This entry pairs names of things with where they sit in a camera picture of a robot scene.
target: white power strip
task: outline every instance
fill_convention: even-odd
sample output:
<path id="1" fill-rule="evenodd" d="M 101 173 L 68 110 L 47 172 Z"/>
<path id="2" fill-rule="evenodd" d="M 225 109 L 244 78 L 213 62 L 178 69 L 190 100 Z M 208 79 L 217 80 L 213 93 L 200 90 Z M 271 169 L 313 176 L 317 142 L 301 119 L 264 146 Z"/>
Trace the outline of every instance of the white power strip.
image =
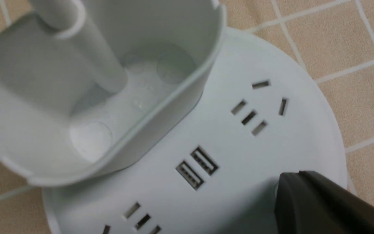
<path id="1" fill-rule="evenodd" d="M 43 190 L 54 234 L 276 233 L 282 172 L 347 184 L 326 99 L 276 47 L 229 29 L 197 106 L 128 169 Z"/>

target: plastic surface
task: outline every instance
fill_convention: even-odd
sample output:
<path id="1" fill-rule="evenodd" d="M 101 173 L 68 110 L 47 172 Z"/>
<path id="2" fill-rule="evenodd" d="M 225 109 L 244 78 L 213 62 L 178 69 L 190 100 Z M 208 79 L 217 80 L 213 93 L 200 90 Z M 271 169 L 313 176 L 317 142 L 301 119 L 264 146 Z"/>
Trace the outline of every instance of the plastic surface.
<path id="1" fill-rule="evenodd" d="M 83 3 L 93 24 L 86 18 L 76 35 L 33 14 L 0 34 L 0 161 L 32 185 L 68 185 L 138 161 L 196 105 L 222 45 L 226 12 L 212 0 Z M 99 50 L 82 49 L 101 40 L 93 30 L 127 65 L 131 83 L 116 95 L 90 96 L 103 65 L 90 59 Z M 165 50 L 142 50 L 157 43 Z M 140 49 L 154 55 L 142 58 L 145 72 L 127 59 Z M 193 68 L 179 66 L 186 59 Z M 152 89 L 145 73 L 154 73 Z"/>
<path id="2" fill-rule="evenodd" d="M 228 29 L 193 111 L 133 166 L 43 189 L 44 207 L 53 234 L 277 233 L 275 184 L 300 170 L 346 187 L 331 108 L 292 58 Z"/>
<path id="3" fill-rule="evenodd" d="M 374 234 L 374 207 L 319 173 L 282 173 L 275 216 L 280 234 Z"/>

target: black plastic object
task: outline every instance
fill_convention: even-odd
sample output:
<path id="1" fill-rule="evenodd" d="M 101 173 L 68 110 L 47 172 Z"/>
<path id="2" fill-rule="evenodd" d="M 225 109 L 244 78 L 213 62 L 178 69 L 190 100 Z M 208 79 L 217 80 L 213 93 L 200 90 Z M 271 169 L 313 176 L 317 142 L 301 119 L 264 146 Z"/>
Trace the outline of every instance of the black plastic object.
<path id="1" fill-rule="evenodd" d="M 374 207 L 313 171 L 280 175 L 275 217 L 279 234 L 374 234 Z"/>

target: round power strip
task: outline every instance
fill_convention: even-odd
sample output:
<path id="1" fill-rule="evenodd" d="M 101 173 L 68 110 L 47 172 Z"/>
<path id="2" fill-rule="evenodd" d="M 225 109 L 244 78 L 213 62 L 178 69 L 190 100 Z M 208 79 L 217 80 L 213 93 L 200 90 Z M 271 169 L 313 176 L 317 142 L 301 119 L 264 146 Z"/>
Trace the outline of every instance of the round power strip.
<path id="1" fill-rule="evenodd" d="M 193 111 L 128 169 L 45 188 L 44 206 L 54 234 L 277 233 L 275 184 L 299 170 L 346 187 L 331 108 L 289 56 L 228 29 Z"/>

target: white plastic container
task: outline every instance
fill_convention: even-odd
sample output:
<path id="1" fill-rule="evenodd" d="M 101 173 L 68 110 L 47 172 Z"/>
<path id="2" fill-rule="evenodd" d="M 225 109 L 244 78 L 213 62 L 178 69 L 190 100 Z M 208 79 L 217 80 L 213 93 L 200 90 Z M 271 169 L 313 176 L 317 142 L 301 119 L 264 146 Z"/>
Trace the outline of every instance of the white plastic container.
<path id="1" fill-rule="evenodd" d="M 32 185 L 138 161 L 196 105 L 223 43 L 215 0 L 83 4 L 128 73 L 115 95 L 93 81 L 79 39 L 50 33 L 37 15 L 0 34 L 0 161 Z"/>

